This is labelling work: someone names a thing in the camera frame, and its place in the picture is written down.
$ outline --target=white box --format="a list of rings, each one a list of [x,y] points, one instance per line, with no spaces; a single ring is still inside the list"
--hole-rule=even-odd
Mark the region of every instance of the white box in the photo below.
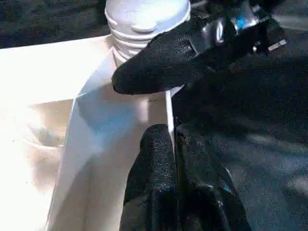
[[[102,57],[73,103],[48,231],[118,230],[127,176],[144,131],[158,123],[173,131],[170,92],[114,92],[112,49]]]

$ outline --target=black cloth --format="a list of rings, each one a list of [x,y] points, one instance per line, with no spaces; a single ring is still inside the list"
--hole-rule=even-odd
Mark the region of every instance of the black cloth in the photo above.
[[[106,0],[4,0],[0,2],[0,48],[109,34]]]

